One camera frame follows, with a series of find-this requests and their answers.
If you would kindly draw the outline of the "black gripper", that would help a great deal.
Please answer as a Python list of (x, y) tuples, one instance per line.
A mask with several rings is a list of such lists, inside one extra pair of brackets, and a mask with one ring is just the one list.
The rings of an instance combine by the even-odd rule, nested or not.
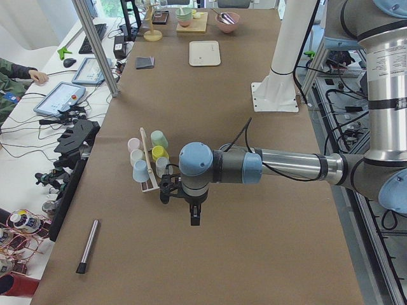
[(207, 199), (209, 185), (192, 188), (186, 184), (182, 185), (185, 200), (190, 204), (190, 223), (192, 226), (200, 225), (201, 204)]

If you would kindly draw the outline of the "person's hand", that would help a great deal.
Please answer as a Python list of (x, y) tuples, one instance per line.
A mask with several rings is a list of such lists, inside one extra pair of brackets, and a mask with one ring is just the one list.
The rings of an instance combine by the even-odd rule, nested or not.
[(28, 73), (30, 78), (39, 85), (44, 84), (49, 80), (48, 75), (43, 72), (31, 69)]

